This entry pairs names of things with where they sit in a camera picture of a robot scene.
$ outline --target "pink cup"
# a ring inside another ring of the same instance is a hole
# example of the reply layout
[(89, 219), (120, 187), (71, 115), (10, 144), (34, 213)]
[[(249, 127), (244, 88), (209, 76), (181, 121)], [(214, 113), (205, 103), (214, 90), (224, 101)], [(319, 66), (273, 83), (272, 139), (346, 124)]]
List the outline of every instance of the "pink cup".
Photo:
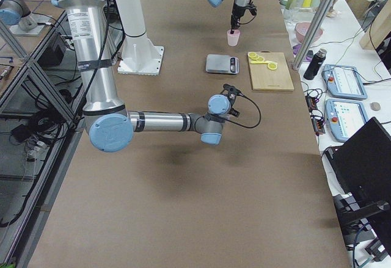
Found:
[(239, 41), (239, 36), (240, 36), (240, 31), (239, 30), (231, 30), (229, 29), (227, 31), (227, 40), (228, 40), (228, 45), (229, 46), (236, 46)]

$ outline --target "black bottle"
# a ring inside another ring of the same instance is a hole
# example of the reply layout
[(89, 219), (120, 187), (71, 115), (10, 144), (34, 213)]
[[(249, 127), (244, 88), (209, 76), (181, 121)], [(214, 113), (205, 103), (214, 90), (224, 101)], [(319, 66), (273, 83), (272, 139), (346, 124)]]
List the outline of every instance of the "black bottle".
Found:
[(326, 59), (327, 51), (323, 48), (319, 49), (319, 51), (313, 56), (310, 65), (304, 73), (304, 79), (312, 80), (317, 74), (322, 66), (322, 63)]

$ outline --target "bowl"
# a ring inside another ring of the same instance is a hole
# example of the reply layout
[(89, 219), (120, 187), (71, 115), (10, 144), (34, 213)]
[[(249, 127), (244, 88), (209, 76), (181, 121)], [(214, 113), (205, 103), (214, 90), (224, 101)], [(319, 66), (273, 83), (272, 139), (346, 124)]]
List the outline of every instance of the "bowl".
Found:
[[(294, 27), (294, 32), (296, 33), (296, 38), (299, 40), (300, 43), (303, 42), (304, 37), (305, 37), (310, 25), (311, 25), (310, 22), (300, 22), (300, 23), (297, 23), (296, 26)], [(319, 28), (315, 34), (313, 42), (318, 41), (322, 35), (323, 35), (323, 29)]]

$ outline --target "cutting board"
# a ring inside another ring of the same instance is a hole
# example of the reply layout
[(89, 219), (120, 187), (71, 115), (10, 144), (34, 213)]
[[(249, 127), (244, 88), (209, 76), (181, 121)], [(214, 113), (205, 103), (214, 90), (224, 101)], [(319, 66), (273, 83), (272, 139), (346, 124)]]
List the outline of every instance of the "cutting board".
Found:
[(251, 64), (251, 59), (247, 56), (253, 90), (293, 91), (294, 87), (284, 54), (257, 53), (263, 56), (265, 60), (277, 62), (278, 67), (277, 70), (272, 71), (268, 69), (267, 65)]

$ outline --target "black computer monitor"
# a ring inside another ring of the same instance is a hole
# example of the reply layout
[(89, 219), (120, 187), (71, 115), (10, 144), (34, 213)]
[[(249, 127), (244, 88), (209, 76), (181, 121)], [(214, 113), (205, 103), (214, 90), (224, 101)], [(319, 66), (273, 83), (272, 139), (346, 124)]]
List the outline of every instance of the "black computer monitor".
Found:
[[(391, 137), (376, 118), (333, 152), (332, 166), (343, 190), (352, 193), (360, 208), (382, 200), (391, 204)], [(391, 255), (391, 211), (367, 220)]]

